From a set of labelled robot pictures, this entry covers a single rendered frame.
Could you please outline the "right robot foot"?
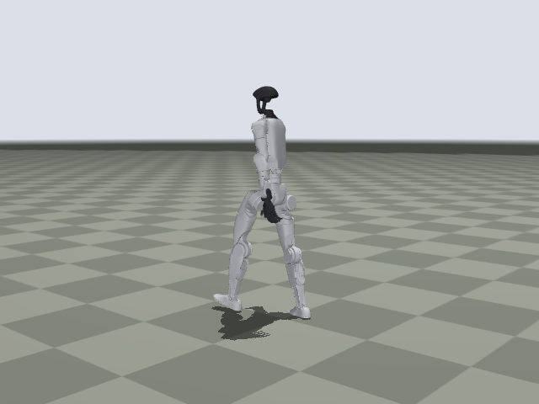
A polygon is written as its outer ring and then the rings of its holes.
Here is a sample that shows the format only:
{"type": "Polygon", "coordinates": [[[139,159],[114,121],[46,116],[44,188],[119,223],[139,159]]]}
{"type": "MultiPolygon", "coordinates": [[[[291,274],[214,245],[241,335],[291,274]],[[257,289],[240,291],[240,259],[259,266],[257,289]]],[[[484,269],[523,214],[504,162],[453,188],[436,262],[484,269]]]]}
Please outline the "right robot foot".
{"type": "Polygon", "coordinates": [[[299,316],[301,318],[310,318],[310,317],[312,317],[309,308],[304,307],[304,305],[302,305],[301,309],[298,309],[297,306],[296,306],[293,309],[288,310],[287,312],[292,314],[293,316],[299,316]]]}

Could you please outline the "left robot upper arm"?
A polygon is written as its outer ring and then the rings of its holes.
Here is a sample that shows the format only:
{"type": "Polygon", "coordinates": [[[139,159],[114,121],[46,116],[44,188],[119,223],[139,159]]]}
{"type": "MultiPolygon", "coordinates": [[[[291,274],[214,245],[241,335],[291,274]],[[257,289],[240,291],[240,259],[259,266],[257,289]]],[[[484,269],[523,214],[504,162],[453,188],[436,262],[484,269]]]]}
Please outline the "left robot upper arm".
{"type": "Polygon", "coordinates": [[[259,150],[259,153],[264,155],[264,158],[267,162],[268,161],[268,147],[267,147],[266,133],[268,132],[268,125],[267,125],[266,120],[253,122],[252,132],[254,135],[255,146],[259,150]]]}

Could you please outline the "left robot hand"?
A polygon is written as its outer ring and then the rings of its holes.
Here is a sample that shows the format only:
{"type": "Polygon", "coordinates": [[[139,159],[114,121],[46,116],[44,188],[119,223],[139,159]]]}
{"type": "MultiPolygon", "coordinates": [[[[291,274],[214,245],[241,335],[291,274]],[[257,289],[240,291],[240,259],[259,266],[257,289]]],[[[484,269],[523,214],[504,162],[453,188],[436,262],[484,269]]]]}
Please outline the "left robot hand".
{"type": "Polygon", "coordinates": [[[282,220],[282,218],[280,218],[275,212],[275,207],[271,202],[272,194],[271,194],[270,189],[266,189],[266,195],[267,195],[266,198],[261,197],[262,201],[264,201],[264,204],[263,204],[264,216],[267,218],[267,220],[270,223],[278,223],[280,220],[282,220]]]}

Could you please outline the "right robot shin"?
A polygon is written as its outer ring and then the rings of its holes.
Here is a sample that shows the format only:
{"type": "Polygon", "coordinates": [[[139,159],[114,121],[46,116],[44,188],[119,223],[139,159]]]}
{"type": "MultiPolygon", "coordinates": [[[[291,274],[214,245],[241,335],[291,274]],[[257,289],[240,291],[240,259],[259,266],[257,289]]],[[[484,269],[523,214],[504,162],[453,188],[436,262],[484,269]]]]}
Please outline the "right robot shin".
{"type": "Polygon", "coordinates": [[[306,307],[304,295],[305,270],[302,262],[302,251],[300,248],[298,248],[298,250],[300,252],[300,259],[298,263],[286,262],[286,270],[291,287],[294,292],[297,308],[301,309],[302,305],[306,307]]]}

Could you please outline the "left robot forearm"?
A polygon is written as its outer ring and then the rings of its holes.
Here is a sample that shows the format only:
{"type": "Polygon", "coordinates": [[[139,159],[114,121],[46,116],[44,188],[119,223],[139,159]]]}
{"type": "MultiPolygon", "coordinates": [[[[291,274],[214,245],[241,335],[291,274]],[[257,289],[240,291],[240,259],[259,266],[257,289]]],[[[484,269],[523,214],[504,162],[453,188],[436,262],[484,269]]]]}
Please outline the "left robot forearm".
{"type": "MultiPolygon", "coordinates": [[[[271,191],[271,188],[270,188],[271,182],[270,182],[270,176],[269,176],[270,168],[268,167],[268,164],[263,154],[260,154],[260,153],[256,154],[254,156],[254,162],[257,167],[256,169],[257,173],[259,175],[259,187],[260,187],[259,194],[262,198],[266,198],[267,197],[266,189],[270,189],[271,191]]],[[[272,194],[272,191],[271,191],[271,194],[272,194]]]]}

